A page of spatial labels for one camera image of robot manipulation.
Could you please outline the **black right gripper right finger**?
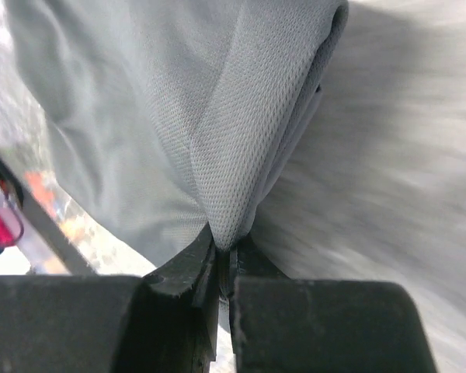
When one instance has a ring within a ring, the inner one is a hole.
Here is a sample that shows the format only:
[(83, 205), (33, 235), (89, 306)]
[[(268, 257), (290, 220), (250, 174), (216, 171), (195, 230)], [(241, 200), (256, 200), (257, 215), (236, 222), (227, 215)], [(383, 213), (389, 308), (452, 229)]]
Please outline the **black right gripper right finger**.
[(383, 281), (293, 280), (244, 238), (229, 254), (240, 372), (434, 372), (415, 302)]

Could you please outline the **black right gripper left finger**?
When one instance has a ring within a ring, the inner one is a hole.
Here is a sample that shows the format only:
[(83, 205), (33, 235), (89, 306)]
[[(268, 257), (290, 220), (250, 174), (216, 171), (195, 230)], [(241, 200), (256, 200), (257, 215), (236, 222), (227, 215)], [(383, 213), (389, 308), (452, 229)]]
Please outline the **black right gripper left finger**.
[(217, 311), (209, 228), (143, 277), (0, 276), (0, 372), (206, 372)]

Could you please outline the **dark grey t shirt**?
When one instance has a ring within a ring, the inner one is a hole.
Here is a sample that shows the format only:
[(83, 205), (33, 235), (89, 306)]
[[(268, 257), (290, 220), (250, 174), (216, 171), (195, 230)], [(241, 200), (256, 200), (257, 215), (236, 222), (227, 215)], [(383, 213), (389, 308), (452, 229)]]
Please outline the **dark grey t shirt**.
[(345, 1), (7, 1), (58, 184), (159, 266), (253, 224), (315, 114)]

